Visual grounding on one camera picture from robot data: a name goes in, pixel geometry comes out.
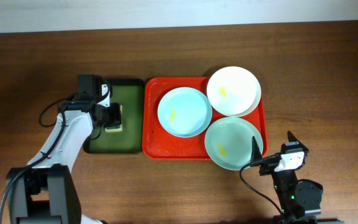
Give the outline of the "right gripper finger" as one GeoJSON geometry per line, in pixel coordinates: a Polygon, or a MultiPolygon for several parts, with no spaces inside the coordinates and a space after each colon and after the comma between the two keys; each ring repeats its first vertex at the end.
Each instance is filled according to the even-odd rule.
{"type": "Polygon", "coordinates": [[[295,142],[296,144],[299,144],[299,140],[295,137],[295,135],[291,131],[287,131],[287,138],[288,142],[295,142]]]}
{"type": "Polygon", "coordinates": [[[252,155],[250,158],[251,163],[256,163],[262,159],[259,145],[257,144],[256,138],[252,137],[252,155]]]}

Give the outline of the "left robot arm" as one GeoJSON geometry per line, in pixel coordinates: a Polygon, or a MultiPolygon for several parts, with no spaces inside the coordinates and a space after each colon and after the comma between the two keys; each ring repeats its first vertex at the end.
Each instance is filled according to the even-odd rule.
{"type": "Polygon", "coordinates": [[[24,166],[12,168],[0,204],[11,223],[96,223],[81,211],[71,171],[83,143],[108,120],[107,103],[79,101],[58,108],[55,126],[41,150],[24,166]]]}

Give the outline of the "light blue plate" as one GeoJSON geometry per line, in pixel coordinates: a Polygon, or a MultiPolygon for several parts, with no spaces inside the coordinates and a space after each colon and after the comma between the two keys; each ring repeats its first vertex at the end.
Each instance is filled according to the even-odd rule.
{"type": "Polygon", "coordinates": [[[168,91],[157,108],[162,128],[179,138],[201,134],[209,126],[212,115],[212,106],[205,94],[190,87],[168,91]]]}

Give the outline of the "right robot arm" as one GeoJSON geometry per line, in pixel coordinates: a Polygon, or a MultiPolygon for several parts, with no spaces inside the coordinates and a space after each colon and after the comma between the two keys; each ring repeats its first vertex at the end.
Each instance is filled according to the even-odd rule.
{"type": "Polygon", "coordinates": [[[251,166],[259,167],[259,174],[271,175],[280,208],[275,223],[316,223],[321,213],[323,186],[309,179],[298,179],[296,171],[305,165],[309,149],[291,132],[280,152],[262,157],[255,138],[252,138],[251,166]]]}

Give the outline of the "light green plate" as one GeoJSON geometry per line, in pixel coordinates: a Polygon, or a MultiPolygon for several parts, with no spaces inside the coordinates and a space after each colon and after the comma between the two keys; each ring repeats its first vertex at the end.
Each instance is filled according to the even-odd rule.
{"type": "Polygon", "coordinates": [[[250,162],[253,138],[262,152],[262,135],[253,124],[241,118],[225,117],[208,128],[204,145],[208,156],[217,165],[229,170],[240,170],[250,162]]]}

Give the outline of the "yellow green sponge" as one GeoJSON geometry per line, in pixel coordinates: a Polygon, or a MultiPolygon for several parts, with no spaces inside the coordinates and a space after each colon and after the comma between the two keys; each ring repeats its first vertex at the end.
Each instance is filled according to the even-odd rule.
{"type": "Polygon", "coordinates": [[[110,107],[109,121],[105,124],[106,133],[116,133],[122,131],[122,105],[117,104],[110,107]]]}

